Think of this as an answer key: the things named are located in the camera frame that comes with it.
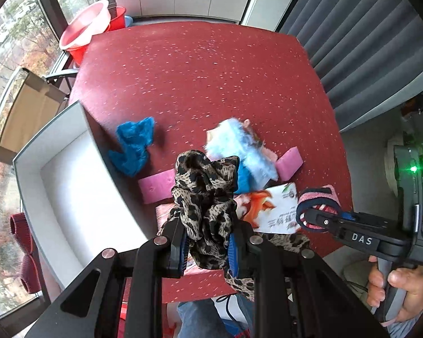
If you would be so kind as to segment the person's right hand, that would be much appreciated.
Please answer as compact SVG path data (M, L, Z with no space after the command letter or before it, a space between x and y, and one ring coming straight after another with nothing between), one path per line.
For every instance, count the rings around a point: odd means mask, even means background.
M368 259L373 264L368 276L367 303L372 308L379 308L386 299L384 290L384 275L377 268L377 257L371 255ZM398 268L390 272L387 282L392 288L406 292L403 305L395 318L383 321L384 326L408 321L423 312L423 266L415 269Z

